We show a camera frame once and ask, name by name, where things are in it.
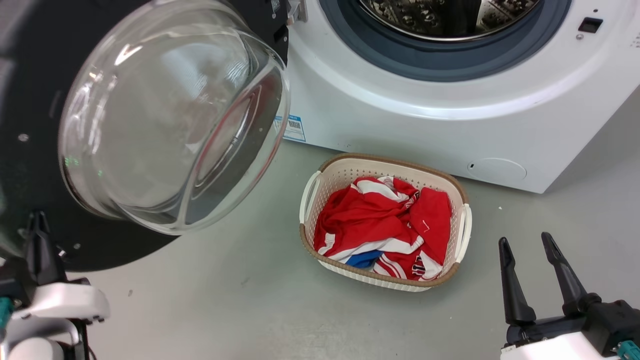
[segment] stainless steel drum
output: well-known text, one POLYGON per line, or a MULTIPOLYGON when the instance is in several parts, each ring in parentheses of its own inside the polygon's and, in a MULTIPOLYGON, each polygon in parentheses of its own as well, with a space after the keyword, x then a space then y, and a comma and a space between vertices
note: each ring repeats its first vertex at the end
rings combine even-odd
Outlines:
POLYGON ((385 26, 424 40, 461 42, 522 20, 540 0, 360 0, 385 26))

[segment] blue fabric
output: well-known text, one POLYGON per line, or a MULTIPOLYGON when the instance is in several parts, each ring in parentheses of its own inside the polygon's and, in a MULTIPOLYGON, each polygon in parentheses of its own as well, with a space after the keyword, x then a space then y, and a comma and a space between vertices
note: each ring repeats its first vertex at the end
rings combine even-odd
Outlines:
POLYGON ((382 251, 380 250, 363 252, 362 254, 351 256, 346 264, 359 269, 368 268, 373 266, 381 255, 382 251))

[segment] floor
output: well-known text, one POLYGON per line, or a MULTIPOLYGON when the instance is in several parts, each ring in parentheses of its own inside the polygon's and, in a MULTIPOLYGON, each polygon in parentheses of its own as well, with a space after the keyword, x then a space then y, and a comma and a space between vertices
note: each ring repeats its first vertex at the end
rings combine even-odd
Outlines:
POLYGON ((461 179, 474 214, 467 255, 451 281, 424 293, 362 284, 307 254, 300 195, 335 153, 286 142, 263 181, 216 225, 130 265, 84 274, 112 306, 112 317, 91 327, 90 345, 100 360, 498 359, 507 329, 500 237, 511 242, 538 318, 561 314, 542 231, 588 291, 640 306, 634 103, 544 195, 461 179))

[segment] teal connector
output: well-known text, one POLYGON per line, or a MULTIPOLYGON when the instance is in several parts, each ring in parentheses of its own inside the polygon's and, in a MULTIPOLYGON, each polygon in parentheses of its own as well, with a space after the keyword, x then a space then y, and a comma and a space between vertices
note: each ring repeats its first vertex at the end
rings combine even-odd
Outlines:
POLYGON ((618 356, 623 360, 640 360, 640 348, 633 341, 623 341, 618 347, 618 356))
POLYGON ((5 329, 13 314, 13 301, 8 297, 0 297, 0 329, 5 329))

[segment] plastic basket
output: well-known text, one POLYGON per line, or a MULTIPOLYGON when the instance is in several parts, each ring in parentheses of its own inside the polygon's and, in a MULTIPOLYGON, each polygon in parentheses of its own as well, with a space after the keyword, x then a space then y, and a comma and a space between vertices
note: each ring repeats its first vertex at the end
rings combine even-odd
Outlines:
POLYGON ((300 203, 300 237, 309 253, 325 268, 367 284, 402 291, 425 291, 449 280, 465 256, 471 235, 471 208, 467 194, 452 176, 403 161, 364 154, 341 154, 323 164, 309 179, 300 203), (451 201, 451 238, 440 275, 431 281, 414 281, 375 274, 339 263, 314 250, 314 234, 318 214, 329 196, 347 187, 362 176, 391 175, 403 179, 416 188, 430 187, 447 192, 451 201))

